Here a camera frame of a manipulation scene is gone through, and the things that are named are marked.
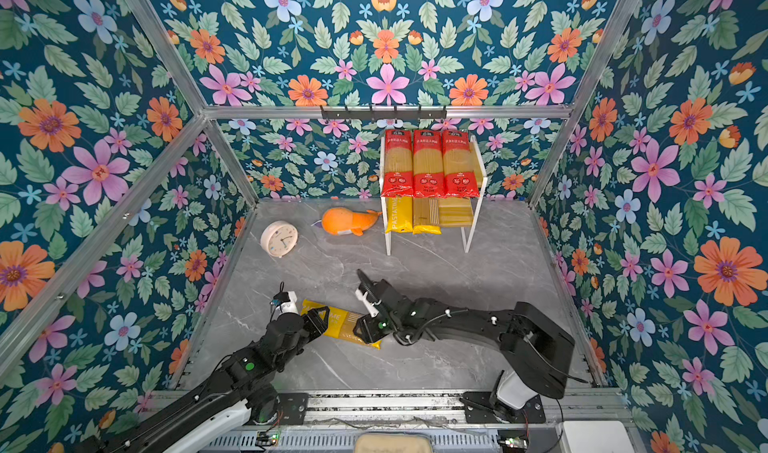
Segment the stuffed animal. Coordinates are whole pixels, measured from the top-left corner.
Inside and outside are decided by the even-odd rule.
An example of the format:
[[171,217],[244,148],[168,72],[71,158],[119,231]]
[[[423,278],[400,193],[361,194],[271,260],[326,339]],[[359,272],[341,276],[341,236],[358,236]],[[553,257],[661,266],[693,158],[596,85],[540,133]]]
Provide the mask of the stuffed animal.
[[348,208],[331,208],[322,215],[322,228],[331,235],[362,236],[362,232],[376,224],[380,211],[358,213]]

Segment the orange flower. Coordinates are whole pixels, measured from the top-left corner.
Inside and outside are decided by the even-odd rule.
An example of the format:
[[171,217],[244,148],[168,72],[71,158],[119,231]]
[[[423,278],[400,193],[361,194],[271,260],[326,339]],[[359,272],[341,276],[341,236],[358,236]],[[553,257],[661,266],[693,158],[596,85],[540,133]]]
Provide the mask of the orange flower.
[[199,31],[192,30],[190,35],[192,35],[190,45],[192,45],[192,48],[196,48],[194,52],[197,53],[197,56],[203,58],[208,63],[224,62],[226,53],[224,52],[224,47],[221,46],[221,40],[216,38],[216,36],[209,34],[207,30],[202,28]]
[[240,236],[240,232],[243,231],[243,227],[245,227],[245,217],[240,217],[235,222],[235,237]]
[[381,30],[379,37],[373,40],[373,47],[376,49],[374,53],[384,63],[392,63],[392,60],[400,55],[397,51],[398,46],[400,41],[395,38],[392,30]]
[[616,102],[613,98],[603,98],[600,104],[594,106],[592,110],[592,119],[589,121],[591,132],[589,136],[592,140],[603,141],[614,130],[614,122],[618,113],[614,108]]
[[522,175],[509,175],[504,179],[502,186],[505,190],[516,190],[523,186],[525,178]]
[[694,259],[694,269],[699,276],[699,285],[705,293],[715,290],[715,301],[727,306],[736,301],[747,306],[757,301],[753,288],[764,290],[768,283],[768,273],[753,268],[763,263],[763,256],[754,247],[739,251],[741,242],[736,238],[722,237],[720,246],[713,239],[701,247],[704,256]]
[[752,63],[736,63],[736,66],[731,68],[728,75],[728,82],[731,84],[744,83],[750,79],[750,77],[757,71],[757,68],[752,66]]
[[741,133],[739,127],[735,124],[730,125],[728,128],[720,132],[720,138],[718,138],[720,144],[725,148],[736,148],[739,146],[739,140],[741,140]]
[[283,189],[283,180],[275,178],[272,175],[264,175],[261,178],[261,183],[264,184],[267,189],[272,191],[280,191]]
[[697,98],[696,102],[687,102],[680,105],[680,111],[672,115],[672,127],[670,136],[674,137],[674,142],[681,145],[688,143],[692,145],[699,141],[699,135],[705,134],[712,126],[707,120],[712,116],[712,107],[704,106],[706,100]]
[[456,88],[451,88],[449,96],[453,98],[451,104],[455,107],[479,107],[482,101],[488,97],[485,87],[488,83],[484,78],[478,80],[476,74],[468,74],[466,79],[456,80]]
[[597,2],[598,0],[581,0],[581,7],[585,10],[589,10]]
[[187,9],[187,0],[168,0],[171,5],[175,6],[179,12],[183,12]]
[[598,365],[600,365],[600,369],[602,369],[603,373],[605,373],[608,371],[608,366],[603,361],[605,360],[605,352],[601,346],[598,346],[598,341],[596,339],[590,338],[589,343],[592,345],[592,351],[594,352],[594,355],[598,357]]
[[310,77],[300,74],[298,80],[291,80],[288,86],[291,88],[288,96],[296,102],[297,107],[324,107],[328,104],[328,92],[321,88],[317,78],[310,80]]
[[173,360],[168,365],[168,373],[170,375],[173,375],[176,372],[176,369],[181,364],[181,358],[184,356],[184,353],[187,352],[187,348],[189,348],[189,346],[190,341],[185,339],[179,344],[179,347],[174,348],[174,352],[170,354],[170,359]]
[[98,422],[98,427],[100,429],[109,428],[112,426],[112,422],[114,421],[114,417],[116,416],[117,411],[116,410],[110,410],[104,413],[104,416],[101,417],[101,420]]
[[680,453],[677,444],[663,431],[654,431],[650,436],[650,449],[654,453]]
[[207,255],[203,252],[202,249],[198,249],[190,253],[190,258],[187,260],[187,264],[185,265],[187,270],[184,272],[184,275],[186,275],[190,281],[197,281],[203,277],[203,273],[205,273],[205,267],[208,266],[208,260],[206,259],[206,256]]
[[20,241],[0,243],[0,302],[7,312],[24,308],[27,295],[34,298],[45,286],[43,278],[54,274],[52,261],[43,261],[48,252],[38,245],[24,251]]
[[64,151],[64,147],[74,145],[74,139],[80,138],[80,123],[74,113],[67,112],[63,103],[54,101],[50,104],[44,98],[34,101],[34,108],[22,108],[18,113],[24,122],[18,124],[25,137],[32,137],[29,143],[44,150],[46,147],[54,153]]
[[377,12],[386,11],[391,12],[397,5],[397,0],[371,0],[371,5]]
[[181,118],[175,104],[168,102],[166,97],[149,100],[147,119],[152,123],[152,132],[170,142],[181,130]]
[[587,258],[587,254],[577,248],[574,251],[571,265],[574,266],[574,272],[576,272],[577,275],[583,275],[587,273],[587,266],[589,266],[589,258]]
[[552,45],[549,45],[547,53],[552,62],[565,63],[573,55],[576,55],[576,48],[581,46],[581,31],[578,28],[571,30],[566,28],[562,34],[557,34],[552,38]]
[[411,30],[411,32],[408,34],[408,43],[411,45],[418,45],[424,41],[424,38],[422,38],[422,34],[417,32],[416,30]]
[[362,45],[362,32],[360,30],[355,30],[350,34],[350,43],[353,45]]

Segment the floral wallpaper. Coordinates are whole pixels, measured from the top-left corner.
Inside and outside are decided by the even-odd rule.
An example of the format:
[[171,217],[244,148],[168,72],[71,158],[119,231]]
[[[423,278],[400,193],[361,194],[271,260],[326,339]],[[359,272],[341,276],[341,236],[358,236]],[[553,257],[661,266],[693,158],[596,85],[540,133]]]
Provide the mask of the floral wallpaper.
[[2,333],[190,113],[121,0],[0,0],[0,58]]
[[152,1],[209,103],[234,106],[569,102],[616,2]]
[[462,129],[475,134],[492,200],[524,199],[560,128],[547,118],[450,118],[420,124],[306,118],[222,122],[221,128],[262,198],[371,198],[379,195],[380,134],[386,128]]
[[643,0],[536,205],[654,453],[768,451],[767,8]]
[[[247,210],[201,134],[5,380],[0,451],[62,453],[135,426],[180,368]],[[3,259],[22,249],[0,243]]]

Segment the wall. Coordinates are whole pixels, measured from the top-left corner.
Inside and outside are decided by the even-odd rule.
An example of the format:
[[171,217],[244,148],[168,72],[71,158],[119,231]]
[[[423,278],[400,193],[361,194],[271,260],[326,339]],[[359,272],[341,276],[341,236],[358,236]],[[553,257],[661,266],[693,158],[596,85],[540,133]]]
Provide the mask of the wall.
[[768,448],[767,6],[643,0],[537,205],[655,453]]
[[[0,273],[2,333],[189,112],[119,0],[0,6],[0,258],[13,267],[23,251],[23,266],[34,267],[18,289]],[[169,115],[165,135],[157,111]],[[94,152],[103,140],[111,150]],[[111,169],[104,182],[85,169],[95,160]]]
[[[221,124],[260,197],[290,200],[379,195],[379,135],[386,127],[385,121],[381,126],[363,125],[360,121],[288,123],[240,119]],[[486,118],[478,122],[456,118],[423,122],[422,127],[461,128],[477,135],[489,176],[488,196],[512,200],[523,199],[533,191],[536,173],[557,136],[560,121]]]
[[3,453],[129,429],[170,385],[247,213],[199,139],[0,389]]

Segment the marble surface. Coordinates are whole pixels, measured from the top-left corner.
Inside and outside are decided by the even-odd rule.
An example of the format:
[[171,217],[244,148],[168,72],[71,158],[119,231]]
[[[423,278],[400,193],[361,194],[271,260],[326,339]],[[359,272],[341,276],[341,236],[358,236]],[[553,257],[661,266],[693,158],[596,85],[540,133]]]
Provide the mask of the marble surface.
[[[412,299],[431,296],[473,309],[511,309],[526,301],[569,330],[530,211],[522,202],[484,203],[469,253],[463,251],[460,230],[445,229],[440,236],[393,234],[392,256],[386,256],[381,221],[362,237],[333,237],[312,226],[335,206],[363,211],[380,210],[381,204],[378,200],[260,204],[250,241],[181,388],[199,384],[223,355],[264,334],[269,302],[280,281],[296,291],[299,301],[312,299],[364,312],[353,293],[359,284],[358,268],[374,280],[387,279]],[[291,222],[300,233],[294,250],[281,259],[270,257],[259,245],[261,232],[276,220]],[[388,337],[378,350],[322,337],[276,376],[274,386],[278,390],[491,389],[499,372],[508,368],[499,352],[453,340],[404,347]],[[571,374],[588,378],[583,361],[574,359]]]

